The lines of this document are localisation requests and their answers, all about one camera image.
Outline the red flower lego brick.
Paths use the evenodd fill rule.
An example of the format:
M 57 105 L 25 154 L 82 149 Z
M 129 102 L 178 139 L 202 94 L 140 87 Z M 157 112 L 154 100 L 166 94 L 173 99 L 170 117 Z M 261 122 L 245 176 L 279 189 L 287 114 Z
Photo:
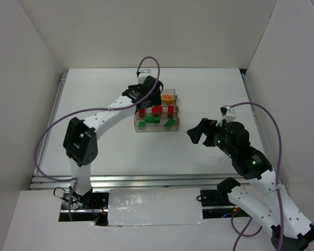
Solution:
M 162 106 L 153 106 L 151 109 L 151 113 L 154 117 L 159 117 L 163 113 Z

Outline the green sloped lego brick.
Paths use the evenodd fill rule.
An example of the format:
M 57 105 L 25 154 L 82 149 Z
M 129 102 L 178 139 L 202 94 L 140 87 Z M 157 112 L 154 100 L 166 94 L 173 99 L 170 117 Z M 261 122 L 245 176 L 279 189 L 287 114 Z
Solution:
M 138 125 L 139 130 L 145 130 L 146 128 L 146 122 L 145 121 L 140 121 Z

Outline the green long lego brick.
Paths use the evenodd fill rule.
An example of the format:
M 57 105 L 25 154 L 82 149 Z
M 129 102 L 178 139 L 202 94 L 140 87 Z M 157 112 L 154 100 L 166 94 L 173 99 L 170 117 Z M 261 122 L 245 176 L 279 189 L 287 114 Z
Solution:
M 169 130 L 175 125 L 175 120 L 173 118 L 170 118 L 164 125 L 164 127 Z

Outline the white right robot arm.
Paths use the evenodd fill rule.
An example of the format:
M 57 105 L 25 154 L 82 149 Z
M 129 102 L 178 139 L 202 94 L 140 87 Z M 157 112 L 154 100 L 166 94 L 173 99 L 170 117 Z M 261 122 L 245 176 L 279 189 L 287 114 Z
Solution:
M 276 184 L 276 173 L 265 155 L 251 146 L 249 132 L 239 122 L 223 122 L 203 118 L 187 131 L 192 143 L 202 135 L 206 147 L 217 147 L 232 161 L 237 173 L 261 195 L 249 195 L 234 178 L 218 184 L 218 190 L 235 206 L 244 210 L 270 235 L 276 250 L 305 250 L 314 241 L 312 223 L 294 204 L 286 187 Z

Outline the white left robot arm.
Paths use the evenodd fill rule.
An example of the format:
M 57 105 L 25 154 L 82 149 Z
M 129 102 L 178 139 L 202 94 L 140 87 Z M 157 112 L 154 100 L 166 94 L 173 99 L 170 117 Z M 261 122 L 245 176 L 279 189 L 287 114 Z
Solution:
M 121 120 L 140 110 L 160 105 L 163 84 L 149 75 L 130 85 L 106 110 L 85 119 L 74 117 L 66 130 L 63 147 L 71 166 L 69 191 L 75 201 L 86 207 L 92 200 L 91 164 L 98 154 L 98 140 Z

